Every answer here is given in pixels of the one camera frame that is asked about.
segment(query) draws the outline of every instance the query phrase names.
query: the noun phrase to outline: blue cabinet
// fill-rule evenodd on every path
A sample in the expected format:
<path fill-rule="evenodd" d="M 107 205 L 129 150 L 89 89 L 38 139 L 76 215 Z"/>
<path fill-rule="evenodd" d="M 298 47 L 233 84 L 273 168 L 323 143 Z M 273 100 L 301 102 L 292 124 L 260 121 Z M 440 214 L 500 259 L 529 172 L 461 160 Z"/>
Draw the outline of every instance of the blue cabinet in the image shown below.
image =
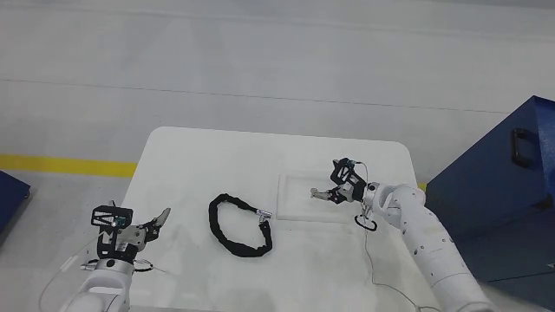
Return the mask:
<path fill-rule="evenodd" d="M 555 102 L 532 97 L 433 179 L 427 195 L 476 278 L 555 309 L 554 294 L 530 286 L 555 286 Z"/>
<path fill-rule="evenodd" d="M 0 231 L 16 213 L 17 208 L 29 196 L 29 185 L 0 172 Z"/>

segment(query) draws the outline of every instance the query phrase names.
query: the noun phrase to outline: white floor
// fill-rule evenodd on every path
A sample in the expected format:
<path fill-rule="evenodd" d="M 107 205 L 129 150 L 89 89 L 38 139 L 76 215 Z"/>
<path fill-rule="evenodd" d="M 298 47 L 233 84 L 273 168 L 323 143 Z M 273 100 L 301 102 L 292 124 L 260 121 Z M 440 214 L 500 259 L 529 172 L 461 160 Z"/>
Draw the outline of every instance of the white floor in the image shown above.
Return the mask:
<path fill-rule="evenodd" d="M 555 98 L 553 27 L 555 0 L 0 0 L 0 153 L 136 161 L 159 126 L 292 133 L 399 141 L 428 182 Z M 128 184 L 23 179 L 2 310 L 35 311 L 22 293 Z"/>

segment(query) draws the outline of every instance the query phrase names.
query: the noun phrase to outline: yellow floor line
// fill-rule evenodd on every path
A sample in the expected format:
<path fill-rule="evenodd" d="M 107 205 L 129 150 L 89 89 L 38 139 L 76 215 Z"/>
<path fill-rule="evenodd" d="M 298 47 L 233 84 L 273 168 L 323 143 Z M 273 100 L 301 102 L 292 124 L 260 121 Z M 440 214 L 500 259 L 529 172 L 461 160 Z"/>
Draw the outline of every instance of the yellow floor line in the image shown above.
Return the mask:
<path fill-rule="evenodd" d="M 137 163 L 0 154 L 0 170 L 76 173 L 81 175 L 133 177 Z"/>

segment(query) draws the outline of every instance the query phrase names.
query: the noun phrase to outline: white table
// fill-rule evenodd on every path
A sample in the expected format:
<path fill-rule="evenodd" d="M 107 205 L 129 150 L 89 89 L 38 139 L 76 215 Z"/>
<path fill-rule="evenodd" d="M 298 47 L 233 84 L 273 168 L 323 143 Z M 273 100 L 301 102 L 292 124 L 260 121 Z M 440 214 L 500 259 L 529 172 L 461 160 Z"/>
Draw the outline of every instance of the white table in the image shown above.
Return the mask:
<path fill-rule="evenodd" d="M 134 209 L 134 223 L 172 208 L 160 238 L 140 253 L 171 274 L 134 275 L 132 304 L 233 312 L 412 310 L 397 293 L 369 281 L 363 231 L 352 222 L 360 206 L 310 198 L 310 184 L 331 183 L 332 160 L 342 157 L 365 162 L 372 181 L 416 185 L 408 150 L 395 142 L 156 129 L 123 207 Z M 214 238 L 208 204 L 222 192 L 277 213 L 270 253 L 238 258 Z M 221 205 L 219 218 L 228 238 L 264 243 L 252 213 Z M 398 231 L 378 224 L 368 245 L 376 279 L 420 305 L 437 306 Z"/>

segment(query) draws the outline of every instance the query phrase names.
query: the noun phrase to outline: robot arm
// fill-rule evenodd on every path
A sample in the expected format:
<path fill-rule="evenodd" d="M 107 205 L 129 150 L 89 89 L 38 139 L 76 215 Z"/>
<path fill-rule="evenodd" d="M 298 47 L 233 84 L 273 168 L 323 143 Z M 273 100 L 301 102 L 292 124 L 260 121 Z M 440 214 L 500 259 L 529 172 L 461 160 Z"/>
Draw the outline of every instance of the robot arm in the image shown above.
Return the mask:
<path fill-rule="evenodd" d="M 354 172 L 356 162 L 348 159 L 347 161 L 350 163 L 344 166 Z M 332 177 L 336 177 L 338 173 L 337 169 L 334 170 Z M 327 192 L 313 189 L 311 194 L 314 198 L 325 199 L 327 193 L 333 201 L 336 194 L 358 191 L 348 180 L 337 188 Z M 440 220 L 424 207 L 426 194 L 423 191 L 408 185 L 377 183 L 369 184 L 367 188 L 369 193 L 363 196 L 361 201 L 364 209 L 361 217 L 366 218 L 372 211 L 401 231 L 411 257 L 445 312 L 496 311 L 472 276 L 447 230 Z"/>
<path fill-rule="evenodd" d="M 133 210 L 103 205 L 93 210 L 91 224 L 100 227 L 99 257 L 94 271 L 62 307 L 62 312 L 128 312 L 134 259 L 147 243 L 158 238 L 170 209 L 148 223 L 131 225 Z M 111 289 L 114 293 L 91 289 Z"/>

